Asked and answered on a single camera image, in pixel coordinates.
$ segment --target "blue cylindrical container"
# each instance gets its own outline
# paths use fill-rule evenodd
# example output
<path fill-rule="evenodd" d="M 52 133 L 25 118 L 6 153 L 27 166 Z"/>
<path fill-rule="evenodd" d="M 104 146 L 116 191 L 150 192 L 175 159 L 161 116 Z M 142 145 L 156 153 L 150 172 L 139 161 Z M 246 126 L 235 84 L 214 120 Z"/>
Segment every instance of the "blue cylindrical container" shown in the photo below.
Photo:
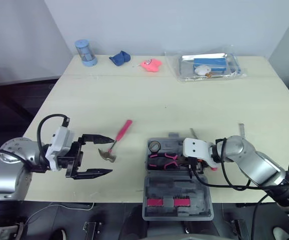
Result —
<path fill-rule="evenodd" d="M 91 67 L 97 64 L 98 60 L 89 48 L 89 42 L 86 39 L 75 41 L 75 48 L 77 49 L 83 65 Z"/>

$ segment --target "wooden table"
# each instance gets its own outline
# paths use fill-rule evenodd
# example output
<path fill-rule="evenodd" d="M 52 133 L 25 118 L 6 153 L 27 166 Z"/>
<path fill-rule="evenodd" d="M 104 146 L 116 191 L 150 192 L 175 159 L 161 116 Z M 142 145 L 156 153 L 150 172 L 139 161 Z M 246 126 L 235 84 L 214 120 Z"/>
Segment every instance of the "wooden table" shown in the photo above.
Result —
<path fill-rule="evenodd" d="M 36 140 L 40 120 L 54 113 L 70 117 L 69 128 L 75 138 L 82 134 L 101 134 L 114 138 L 125 123 L 133 124 L 117 143 L 115 163 L 103 160 L 97 148 L 107 145 L 87 143 L 80 171 L 88 168 L 113 169 L 113 172 L 86 180 L 65 178 L 65 170 L 35 173 L 26 196 L 30 201 L 112 202 L 143 201 L 146 144 L 149 138 L 167 137 L 169 132 L 192 137 L 194 128 L 202 140 L 239 135 L 238 123 L 258 151 L 271 157 L 283 168 L 289 164 L 289 91 L 263 57 L 239 57 L 247 77 L 233 80 L 179 82 L 165 57 L 157 73 L 145 72 L 140 62 L 152 56 L 132 56 L 117 67 L 107 55 L 98 55 L 98 64 L 85 67 L 74 56 L 53 87 L 41 109 L 24 134 Z M 61 119 L 50 119 L 42 129 L 42 140 L 49 143 Z M 226 163 L 233 184 L 244 185 L 246 177 L 234 163 Z M 222 171 L 205 170 L 209 183 L 224 184 Z M 214 203 L 257 202 L 261 190 L 238 192 L 212 188 Z"/>

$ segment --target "plastic bag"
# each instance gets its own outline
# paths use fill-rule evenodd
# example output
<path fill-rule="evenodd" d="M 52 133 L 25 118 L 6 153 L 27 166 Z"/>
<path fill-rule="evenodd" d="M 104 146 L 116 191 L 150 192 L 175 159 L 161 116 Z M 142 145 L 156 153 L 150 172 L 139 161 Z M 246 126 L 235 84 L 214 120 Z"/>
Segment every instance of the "plastic bag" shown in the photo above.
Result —
<path fill-rule="evenodd" d="M 229 80 L 245 77 L 232 46 L 205 53 L 168 52 L 166 62 L 181 82 Z"/>

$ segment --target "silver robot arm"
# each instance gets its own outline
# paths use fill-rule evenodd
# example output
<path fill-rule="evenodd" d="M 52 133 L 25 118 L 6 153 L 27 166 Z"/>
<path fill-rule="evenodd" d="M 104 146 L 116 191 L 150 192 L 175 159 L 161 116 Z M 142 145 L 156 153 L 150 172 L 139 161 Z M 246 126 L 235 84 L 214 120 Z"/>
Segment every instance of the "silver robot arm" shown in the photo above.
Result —
<path fill-rule="evenodd" d="M 212 158 L 220 163 L 223 139 L 211 147 Z M 284 170 L 270 157 L 256 151 L 255 147 L 241 136 L 229 137 L 224 146 L 225 162 L 234 162 L 241 172 L 260 187 L 289 184 L 289 169 Z M 278 206 L 289 215 L 289 188 L 265 190 Z"/>
<path fill-rule="evenodd" d="M 86 142 L 107 144 L 114 140 L 98 134 L 83 134 L 73 141 L 74 134 L 67 128 L 69 121 L 66 123 L 52 135 L 51 144 L 41 143 L 42 151 L 37 141 L 25 137 L 11 139 L 1 146 L 0 201 L 24 200 L 33 173 L 66 169 L 66 178 L 79 180 L 94 179 L 112 172 L 111 169 L 102 168 L 78 172 L 83 157 L 81 148 Z"/>
<path fill-rule="evenodd" d="M 276 203 L 289 214 L 289 169 L 285 170 L 241 136 L 218 139 L 216 144 L 200 139 L 186 138 L 183 141 L 183 155 L 204 160 L 211 168 L 222 162 L 236 163 L 241 172 L 255 185 L 266 187 L 264 190 Z"/>

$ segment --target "gray tool case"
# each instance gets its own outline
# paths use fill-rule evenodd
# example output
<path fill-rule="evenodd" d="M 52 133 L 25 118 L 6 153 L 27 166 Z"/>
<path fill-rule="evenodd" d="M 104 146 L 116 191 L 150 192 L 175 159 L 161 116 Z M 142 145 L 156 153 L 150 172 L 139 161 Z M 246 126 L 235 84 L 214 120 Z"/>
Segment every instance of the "gray tool case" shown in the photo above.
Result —
<path fill-rule="evenodd" d="M 153 141 L 160 143 L 158 153 L 174 153 L 178 156 L 182 156 L 183 153 L 184 138 L 179 137 L 177 133 L 169 133 L 169 137 L 148 140 L 145 162 L 147 176 L 144 179 L 142 204 L 143 219 L 146 221 L 211 221 L 214 218 L 214 209 L 209 187 L 201 184 L 195 175 L 190 179 L 188 166 L 174 165 L 175 168 L 162 170 L 152 168 L 150 166 L 152 158 L 149 156 L 155 153 L 150 151 L 149 145 Z M 200 162 L 197 173 L 200 173 L 200 178 L 207 183 Z"/>

